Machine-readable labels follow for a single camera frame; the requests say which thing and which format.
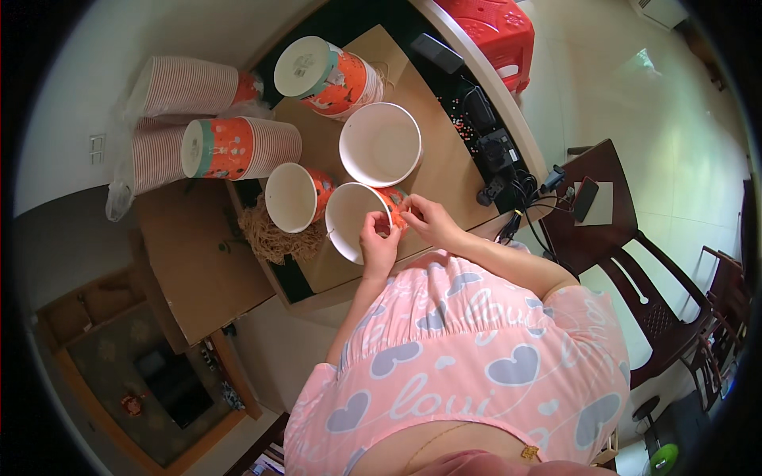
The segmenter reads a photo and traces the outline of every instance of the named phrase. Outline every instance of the electronic device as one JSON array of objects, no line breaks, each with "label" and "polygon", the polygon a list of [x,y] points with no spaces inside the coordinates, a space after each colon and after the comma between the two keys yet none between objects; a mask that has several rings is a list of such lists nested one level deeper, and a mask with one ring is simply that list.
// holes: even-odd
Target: electronic device
[{"label": "electronic device", "polygon": [[479,159],[487,164],[490,172],[497,173],[519,160],[516,146],[505,129],[498,129],[476,141]]},{"label": "electronic device", "polygon": [[479,86],[466,93],[463,98],[463,110],[466,112],[471,127],[478,131],[487,130],[497,122],[484,91]]},{"label": "electronic device", "polygon": [[480,190],[479,193],[476,194],[476,201],[481,206],[489,206],[507,185],[507,180],[496,175],[487,187],[484,187],[483,190]]},{"label": "electronic device", "polygon": [[133,363],[169,417],[185,428],[214,405],[187,356],[164,340]]},{"label": "electronic device", "polygon": [[453,74],[459,67],[465,64],[461,55],[455,53],[426,33],[422,33],[418,38],[413,40],[413,43],[410,43],[410,47],[416,53],[420,53],[442,68],[448,75]]},{"label": "electronic device", "polygon": [[595,200],[595,194],[598,193],[598,184],[589,177],[585,177],[582,184],[577,190],[574,202],[571,204],[574,210],[571,211],[571,216],[578,222],[583,222],[584,217],[588,215],[590,207]]}]

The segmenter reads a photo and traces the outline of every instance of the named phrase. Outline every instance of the electrical outlet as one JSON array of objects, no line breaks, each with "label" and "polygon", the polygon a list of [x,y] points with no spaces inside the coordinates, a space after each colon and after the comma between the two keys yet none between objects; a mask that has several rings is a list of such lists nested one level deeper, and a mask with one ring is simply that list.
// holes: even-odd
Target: electrical outlet
[{"label": "electrical outlet", "polygon": [[90,148],[88,155],[92,165],[103,163],[103,153],[106,149],[106,134],[90,136]]}]

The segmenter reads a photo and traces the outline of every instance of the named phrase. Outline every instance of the cardboard sheet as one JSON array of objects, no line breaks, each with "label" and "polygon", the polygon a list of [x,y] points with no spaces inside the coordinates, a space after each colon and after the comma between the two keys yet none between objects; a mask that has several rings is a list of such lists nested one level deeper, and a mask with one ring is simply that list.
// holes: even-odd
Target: cardboard sheet
[{"label": "cardboard sheet", "polygon": [[[406,193],[417,193],[442,203],[465,230],[498,216],[494,204],[484,207],[476,202],[476,194],[484,187],[484,181],[468,149],[450,121],[450,115],[386,30],[376,25],[344,46],[344,50],[384,72],[389,70],[392,85],[387,87],[384,101],[404,107],[421,129],[424,149],[421,164],[399,186]],[[284,98],[274,110],[277,120],[292,123],[302,135],[300,164],[327,171],[341,183],[354,181],[338,156],[342,123],[321,117],[290,98]],[[411,230],[400,242],[397,258],[426,248],[428,245]],[[363,271],[362,266],[342,257],[327,239],[315,258],[299,262],[299,266],[316,293],[351,281]]]},{"label": "cardboard sheet", "polygon": [[180,180],[138,196],[134,207],[153,273],[190,345],[274,296],[222,180]]}]

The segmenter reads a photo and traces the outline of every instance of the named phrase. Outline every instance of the green object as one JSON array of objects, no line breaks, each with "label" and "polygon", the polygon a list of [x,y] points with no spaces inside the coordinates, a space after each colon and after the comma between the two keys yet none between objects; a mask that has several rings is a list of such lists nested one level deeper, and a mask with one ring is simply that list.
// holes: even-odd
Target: green object
[{"label": "green object", "polygon": [[674,443],[669,443],[659,448],[651,457],[651,476],[664,476],[668,474],[677,461],[677,454],[677,445]]}]

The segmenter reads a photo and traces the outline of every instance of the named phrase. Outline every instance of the pink dress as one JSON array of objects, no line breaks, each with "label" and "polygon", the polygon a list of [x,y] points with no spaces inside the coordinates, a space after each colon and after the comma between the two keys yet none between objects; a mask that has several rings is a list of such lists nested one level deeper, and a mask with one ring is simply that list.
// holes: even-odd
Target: pink dress
[{"label": "pink dress", "polygon": [[389,278],[338,368],[315,366],[288,422],[286,470],[345,476],[382,439],[435,420],[496,426],[539,447],[541,462],[589,464],[628,396],[608,295],[569,286],[543,304],[433,251]]}]

